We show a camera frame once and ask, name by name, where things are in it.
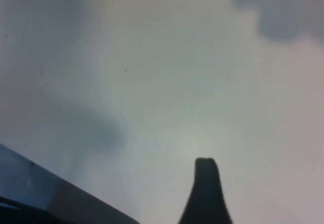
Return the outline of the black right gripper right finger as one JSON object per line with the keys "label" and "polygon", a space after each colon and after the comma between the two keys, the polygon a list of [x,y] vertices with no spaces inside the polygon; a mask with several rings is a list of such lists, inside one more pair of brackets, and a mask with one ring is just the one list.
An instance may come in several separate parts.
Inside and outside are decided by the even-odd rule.
{"label": "black right gripper right finger", "polygon": [[195,160],[192,190],[179,223],[232,223],[214,159]]}

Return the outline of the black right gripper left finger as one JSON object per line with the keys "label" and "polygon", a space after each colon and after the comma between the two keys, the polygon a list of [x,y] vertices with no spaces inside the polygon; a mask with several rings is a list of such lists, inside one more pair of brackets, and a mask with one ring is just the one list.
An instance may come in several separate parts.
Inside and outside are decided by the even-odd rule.
{"label": "black right gripper left finger", "polygon": [[136,220],[2,145],[1,223]]}

